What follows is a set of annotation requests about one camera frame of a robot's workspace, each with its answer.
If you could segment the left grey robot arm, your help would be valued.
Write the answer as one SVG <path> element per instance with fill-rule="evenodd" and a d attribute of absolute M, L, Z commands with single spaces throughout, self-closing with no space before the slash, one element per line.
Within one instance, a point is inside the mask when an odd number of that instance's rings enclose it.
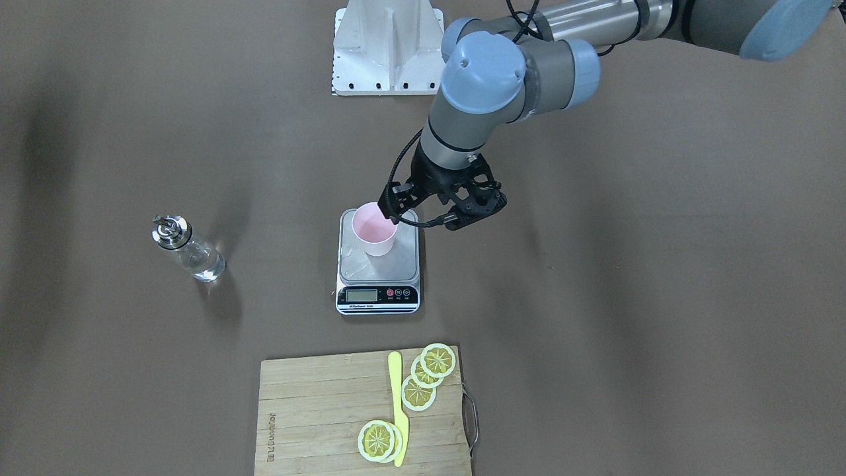
<path fill-rule="evenodd" d="M 565 1 L 508 17 L 457 19 L 442 37 L 441 84 L 426 125 L 406 145 L 410 177 L 389 178 L 383 217 L 437 196 L 446 213 L 421 223 L 461 229 L 507 204 L 481 150 L 495 127 L 589 99 L 600 57 L 631 40 L 665 38 L 747 60 L 791 55 L 840 1 Z"/>

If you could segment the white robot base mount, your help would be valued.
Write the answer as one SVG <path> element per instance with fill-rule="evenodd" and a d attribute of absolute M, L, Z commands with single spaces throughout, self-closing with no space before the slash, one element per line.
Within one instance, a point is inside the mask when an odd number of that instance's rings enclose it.
<path fill-rule="evenodd" d="M 334 15 L 336 96 L 434 95 L 444 15 L 429 1 L 350 1 Z"/>

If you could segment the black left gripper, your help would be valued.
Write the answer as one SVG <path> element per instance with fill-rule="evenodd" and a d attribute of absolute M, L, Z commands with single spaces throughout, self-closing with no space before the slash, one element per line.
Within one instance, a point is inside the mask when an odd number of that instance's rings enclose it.
<path fill-rule="evenodd" d="M 430 196 L 436 196 L 442 203 L 442 193 L 452 186 L 466 180 L 495 180 L 484 156 L 480 153 L 459 153 L 459 168 L 450 169 L 435 162 L 423 148 L 417 144 L 410 165 L 410 177 L 401 183 L 395 180 L 398 163 L 394 163 L 390 172 L 390 196 L 383 196 L 383 216 L 393 223 L 407 223 L 403 214 L 408 209 L 416 208 Z M 442 205 L 453 205 L 448 202 Z"/>

